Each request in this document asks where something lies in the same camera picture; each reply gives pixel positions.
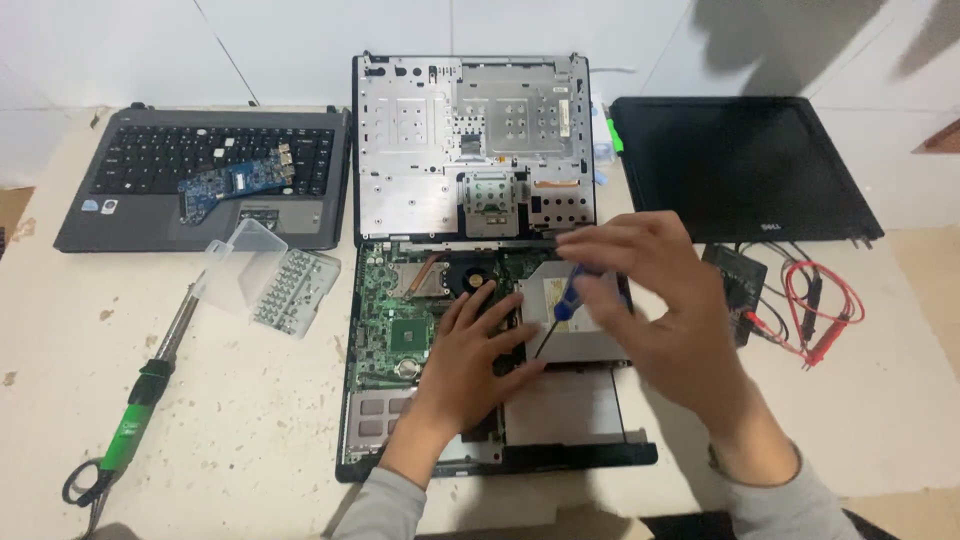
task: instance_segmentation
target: blue circuit board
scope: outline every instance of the blue circuit board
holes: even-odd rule
[[[290,146],[281,144],[263,160],[245,161],[181,180],[177,186],[180,222],[200,225],[220,201],[290,185],[293,176]]]

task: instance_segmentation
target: green circuit board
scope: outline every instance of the green circuit board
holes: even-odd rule
[[[359,316],[354,328],[355,362],[348,367],[352,391],[406,388],[417,385],[436,336],[437,325],[462,292],[495,280],[497,288],[481,308],[492,306],[515,290],[516,281],[528,278],[545,260],[556,255],[550,249],[446,252],[434,262],[436,273],[428,276],[421,291],[430,296],[405,299],[402,282],[422,268],[427,252],[401,252],[398,242],[361,246],[354,293],[359,298]],[[516,325],[512,314],[502,327]],[[524,354],[502,356],[494,370],[509,372]]]

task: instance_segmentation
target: black keyboard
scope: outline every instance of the black keyboard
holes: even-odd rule
[[[258,194],[321,196],[326,193],[333,135],[333,130],[122,126],[110,141],[89,192],[176,195],[183,179],[266,158],[271,149],[286,143],[294,158],[293,186]]]

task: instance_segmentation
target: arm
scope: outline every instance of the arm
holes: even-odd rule
[[[590,315],[640,375],[707,427],[738,538],[860,538],[740,365],[720,276],[697,258],[676,213],[619,215],[563,234],[558,244],[561,257],[622,272],[666,302],[667,312],[649,321],[600,280],[575,283]]]
[[[426,504],[424,490],[447,443],[543,370],[543,362],[533,361],[501,378],[493,374],[497,356],[539,330],[526,325],[490,337],[523,301],[520,293],[511,294],[477,318],[495,286],[487,282],[472,297],[465,293],[444,315],[413,404],[333,532],[335,540],[412,539]]]

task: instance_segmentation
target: blue screwdriver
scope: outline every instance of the blue screwdriver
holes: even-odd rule
[[[603,271],[588,268],[579,263],[573,267],[573,270],[570,272],[570,277],[566,279],[563,296],[561,296],[560,301],[553,306],[553,325],[550,326],[550,331],[546,334],[543,341],[541,341],[540,346],[537,347],[537,353],[534,355],[534,358],[540,357],[543,346],[546,345],[547,340],[553,335],[553,331],[557,329],[557,325],[572,319],[573,314],[584,304],[583,300],[580,299],[580,293],[577,292],[576,287],[573,286],[573,280],[584,274],[599,278],[603,276]]]

